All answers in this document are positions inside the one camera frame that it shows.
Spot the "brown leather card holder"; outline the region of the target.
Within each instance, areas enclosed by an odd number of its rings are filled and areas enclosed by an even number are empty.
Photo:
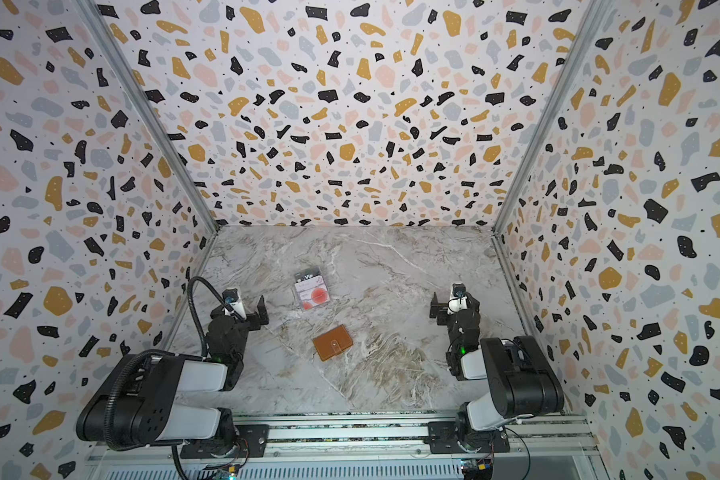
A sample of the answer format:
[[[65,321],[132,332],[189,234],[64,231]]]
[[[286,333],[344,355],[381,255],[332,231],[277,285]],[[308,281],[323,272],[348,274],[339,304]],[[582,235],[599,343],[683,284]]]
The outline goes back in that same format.
[[[339,325],[312,339],[321,361],[336,357],[353,346],[352,337],[345,325]]]

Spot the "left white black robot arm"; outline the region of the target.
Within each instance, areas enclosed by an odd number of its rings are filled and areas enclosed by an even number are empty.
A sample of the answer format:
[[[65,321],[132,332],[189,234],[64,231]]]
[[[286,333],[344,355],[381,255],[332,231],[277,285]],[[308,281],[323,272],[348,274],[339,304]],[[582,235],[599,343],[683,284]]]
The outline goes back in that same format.
[[[204,356],[159,349],[125,355],[80,413],[77,437],[113,451],[183,446],[185,458],[223,458],[242,450],[245,437],[228,408],[178,400],[181,394],[234,389],[244,370],[248,334],[269,323],[264,298],[244,317],[241,306],[227,299],[212,311]]]

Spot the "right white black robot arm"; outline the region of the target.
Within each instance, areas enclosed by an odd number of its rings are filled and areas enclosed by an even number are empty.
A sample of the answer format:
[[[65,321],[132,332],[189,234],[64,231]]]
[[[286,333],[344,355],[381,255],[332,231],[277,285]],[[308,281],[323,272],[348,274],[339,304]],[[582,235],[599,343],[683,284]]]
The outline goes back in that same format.
[[[434,296],[429,317],[447,329],[450,374],[459,381],[484,380],[488,387],[480,398],[462,404],[454,421],[429,426],[435,445],[483,453],[506,425],[564,410],[563,388],[536,339],[483,338],[480,302],[463,284],[452,286],[446,302]]]

